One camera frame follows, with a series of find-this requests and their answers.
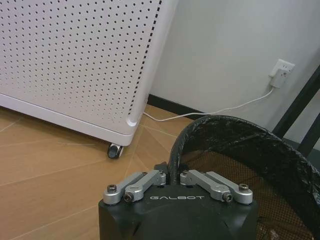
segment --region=wheel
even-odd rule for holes
[[[121,156],[123,149],[123,146],[110,143],[107,151],[108,157],[111,159],[118,159]]]

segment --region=trash can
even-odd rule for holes
[[[169,183],[183,170],[214,171],[244,183],[258,203],[258,240],[320,240],[320,174],[301,153],[243,119],[207,115],[176,139]]]

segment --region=black metal frame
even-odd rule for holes
[[[273,129],[273,133],[279,138],[283,138],[286,132],[290,129],[292,124],[297,120],[299,115],[305,109],[307,104],[315,96],[320,89],[320,65],[310,77],[308,82],[304,85],[298,96],[295,98],[291,106],[285,112],[281,120]],[[305,157],[309,155],[317,140],[320,137],[320,113],[314,120],[307,134],[304,136],[298,151]]]

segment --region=bolt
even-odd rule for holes
[[[115,193],[117,191],[117,186],[114,184],[108,185],[106,190],[108,193]]]
[[[244,184],[244,183],[240,183],[239,184],[239,191],[240,192],[245,192],[245,191],[248,191],[249,190],[249,186],[247,184]]]
[[[227,193],[225,192],[223,195],[222,195],[222,199],[226,202],[226,203],[231,203],[232,200],[233,200],[233,197],[230,193]]]
[[[125,193],[123,198],[124,198],[124,201],[126,201],[127,203],[131,203],[134,200],[134,196],[132,195],[131,192]]]

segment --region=power cord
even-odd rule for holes
[[[256,101],[259,101],[261,99],[264,99],[266,97],[268,97],[273,91],[274,91],[274,87],[271,88],[271,90],[266,94],[266,95],[263,95],[261,97],[258,97],[256,99],[253,99],[251,101],[247,101],[239,106],[234,106],[234,107],[229,107],[229,108],[224,108],[224,109],[221,109],[221,110],[218,110],[218,111],[214,111],[214,112],[210,112],[210,113],[206,113],[206,112],[203,112],[203,113],[199,113],[199,112],[190,112],[190,113],[186,113],[186,114],[183,114],[183,115],[178,115],[178,116],[173,116],[173,117],[169,117],[169,118],[165,118],[165,119],[157,119],[153,116],[151,116],[150,114],[144,112],[143,114],[146,115],[147,117],[157,121],[157,122],[165,122],[165,121],[169,121],[169,120],[172,120],[172,119],[178,119],[178,118],[182,118],[182,117],[186,117],[186,116],[190,116],[190,115],[213,115],[213,114],[217,114],[217,113],[221,113],[223,111],[227,111],[227,110],[233,110],[233,109],[238,109],[238,108],[241,108],[245,105],[248,105],[248,104],[251,104],[253,102],[256,102]]]

